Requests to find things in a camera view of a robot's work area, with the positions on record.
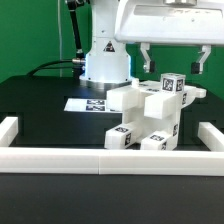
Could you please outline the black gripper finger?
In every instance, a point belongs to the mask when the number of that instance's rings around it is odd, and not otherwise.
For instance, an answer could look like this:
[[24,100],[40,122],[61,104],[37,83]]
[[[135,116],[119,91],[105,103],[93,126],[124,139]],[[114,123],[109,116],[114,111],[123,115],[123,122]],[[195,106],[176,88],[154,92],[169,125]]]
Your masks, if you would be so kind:
[[203,73],[204,63],[211,54],[211,46],[202,45],[198,54],[199,54],[198,59],[191,64],[191,73],[194,75],[199,75]]
[[155,70],[155,62],[151,60],[148,52],[150,50],[149,43],[141,43],[140,44],[140,51],[144,58],[144,65],[143,69],[146,73],[153,73]]

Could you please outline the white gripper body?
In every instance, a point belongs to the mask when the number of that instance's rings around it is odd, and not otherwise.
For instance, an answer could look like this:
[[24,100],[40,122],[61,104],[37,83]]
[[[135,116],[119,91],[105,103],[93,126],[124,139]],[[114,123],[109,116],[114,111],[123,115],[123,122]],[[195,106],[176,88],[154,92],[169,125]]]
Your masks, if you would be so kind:
[[121,0],[115,22],[119,42],[224,45],[224,0],[168,5],[164,0]]

